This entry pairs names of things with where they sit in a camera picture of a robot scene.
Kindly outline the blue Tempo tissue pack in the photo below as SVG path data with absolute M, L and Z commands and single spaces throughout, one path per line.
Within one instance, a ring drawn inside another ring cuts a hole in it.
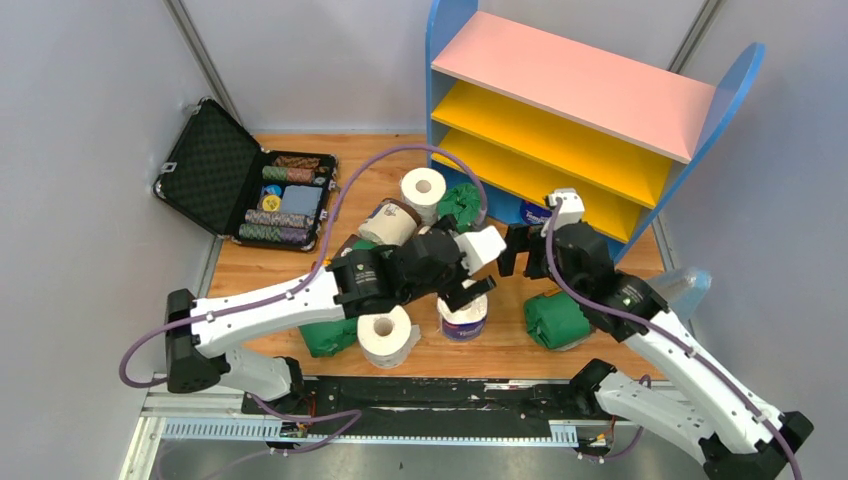
M 519 217 L 525 225 L 542 225 L 548 221 L 552 212 L 535 203 L 522 200 L 519 206 Z

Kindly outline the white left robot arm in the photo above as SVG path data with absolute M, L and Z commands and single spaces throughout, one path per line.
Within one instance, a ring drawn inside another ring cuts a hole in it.
M 307 390 L 298 363 L 249 351 L 245 342 L 308 324 L 386 314 L 430 294 L 456 311 L 494 289 L 492 277 L 472 277 L 505 249 L 495 227 L 460 233 L 447 216 L 402 245 L 354 250 L 271 287 L 200 299 L 174 291 L 168 297 L 167 389 L 188 394 L 222 385 L 270 401 L 283 413 L 296 412 Z

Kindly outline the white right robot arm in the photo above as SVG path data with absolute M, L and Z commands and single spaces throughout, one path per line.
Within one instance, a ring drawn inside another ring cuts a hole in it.
M 624 417 L 689 454 L 711 479 L 775 479 L 802 473 L 796 454 L 814 430 L 798 411 L 782 412 L 745 387 L 686 330 L 646 281 L 615 268 L 606 242 L 585 222 L 558 229 L 514 224 L 498 260 L 502 276 L 527 253 L 529 279 L 549 278 L 589 323 L 649 361 L 685 404 L 591 360 L 572 379 L 571 403 L 584 417 Z

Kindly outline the blue shelf with coloured boards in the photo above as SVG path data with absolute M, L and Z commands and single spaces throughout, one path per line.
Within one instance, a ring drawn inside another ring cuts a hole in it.
M 561 187 L 620 261 L 725 132 L 765 47 L 717 85 L 482 11 L 435 1 L 425 36 L 429 164 L 481 179 L 491 218 L 521 221 Z

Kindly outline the plain green wrapped roll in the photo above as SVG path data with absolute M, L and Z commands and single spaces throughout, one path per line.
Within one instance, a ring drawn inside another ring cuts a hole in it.
M 460 183 L 448 189 L 437 203 L 435 226 L 442 226 L 443 217 L 452 215 L 459 233 L 479 231 L 485 223 L 479 222 L 483 206 L 481 191 L 473 183 Z

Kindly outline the plain white paper towel roll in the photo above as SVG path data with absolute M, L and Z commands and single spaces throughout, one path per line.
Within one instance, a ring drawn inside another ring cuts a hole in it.
M 413 208 L 425 225 L 438 220 L 438 204 L 447 191 L 445 178 L 431 168 L 416 168 L 400 181 L 402 200 Z

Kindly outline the green wrapped roll right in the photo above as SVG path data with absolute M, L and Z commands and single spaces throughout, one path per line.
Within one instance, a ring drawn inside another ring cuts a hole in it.
M 561 290 L 551 290 L 523 305 L 527 334 L 548 350 L 566 351 L 586 341 L 593 327 L 579 304 Z

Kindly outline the cream wrapped roll blue picture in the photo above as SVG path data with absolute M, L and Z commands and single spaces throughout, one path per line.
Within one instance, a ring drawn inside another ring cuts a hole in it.
M 376 245 L 402 245 L 422 225 L 420 215 L 409 205 L 385 198 L 358 228 L 358 236 Z

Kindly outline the white paper towel roll front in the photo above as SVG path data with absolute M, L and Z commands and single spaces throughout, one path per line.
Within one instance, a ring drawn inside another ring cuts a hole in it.
M 387 313 L 360 316 L 357 339 L 365 358 L 372 365 L 393 369 L 407 360 L 420 341 L 421 332 L 406 310 L 395 306 Z

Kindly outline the green wrapped roll brown band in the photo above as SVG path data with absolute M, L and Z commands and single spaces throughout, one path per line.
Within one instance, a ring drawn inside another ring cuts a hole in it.
M 371 241 L 368 241 L 368 240 L 365 240 L 365 239 L 363 239 L 363 238 L 359 237 L 359 236 L 358 236 L 358 235 L 356 235 L 356 234 L 351 234 L 350 236 L 348 236 L 348 237 L 347 237 L 347 239 L 346 239 L 346 240 L 342 243 L 342 245 L 338 248 L 338 250 L 336 251 L 336 253 L 335 253 L 332 257 L 330 257 L 329 259 L 327 259 L 327 260 L 324 262 L 324 264 L 325 264 L 325 265 L 329 265 L 329 264 L 330 264 L 333 260 L 335 260 L 335 259 L 337 259 L 337 258 L 344 257 L 344 256 L 348 255 L 348 254 L 349 254 L 350 252 L 352 252 L 352 251 L 356 251 L 356 250 L 370 250 L 370 249 L 372 249 L 372 248 L 374 248 L 374 247 L 376 247 L 376 244 L 375 244 L 375 243 L 373 243 L 373 242 L 371 242 Z

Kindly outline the green wrapped roll front left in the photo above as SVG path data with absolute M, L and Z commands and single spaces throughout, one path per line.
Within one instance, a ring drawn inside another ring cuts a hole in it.
M 313 358 L 332 357 L 357 341 L 357 319 L 303 325 L 299 332 Z

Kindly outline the blue playing card deck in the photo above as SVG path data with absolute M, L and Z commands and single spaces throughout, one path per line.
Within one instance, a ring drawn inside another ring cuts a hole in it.
M 321 205 L 323 189 L 309 185 L 288 185 L 282 193 L 280 211 L 314 217 Z

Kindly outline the yellow big blind button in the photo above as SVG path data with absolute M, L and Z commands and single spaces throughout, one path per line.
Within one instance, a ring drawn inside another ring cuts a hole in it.
M 282 199 L 279 195 L 267 194 L 260 200 L 260 208 L 265 212 L 276 212 L 281 208 Z

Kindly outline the blue small blind button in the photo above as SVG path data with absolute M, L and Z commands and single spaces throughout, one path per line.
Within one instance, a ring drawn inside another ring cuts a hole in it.
M 282 194 L 282 188 L 279 185 L 267 185 L 262 190 L 263 195 L 276 195 L 280 196 Z

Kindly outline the black poker chip case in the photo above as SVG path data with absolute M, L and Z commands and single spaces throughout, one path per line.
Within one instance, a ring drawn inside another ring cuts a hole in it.
M 212 98 L 193 108 L 152 190 L 205 230 L 235 243 L 309 252 L 320 238 L 338 159 L 325 153 L 268 150 Z M 323 189 L 314 217 L 262 211 L 267 185 Z

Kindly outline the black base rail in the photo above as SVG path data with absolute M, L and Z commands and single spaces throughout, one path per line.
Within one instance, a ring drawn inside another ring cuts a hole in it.
M 412 377 L 298 377 L 293 391 L 271 400 L 283 414 L 323 417 L 308 427 L 330 434 L 346 419 L 334 414 L 358 410 L 350 435 L 391 437 L 542 438 L 557 420 L 597 421 L 612 417 L 569 383 L 510 382 L 506 379 Z

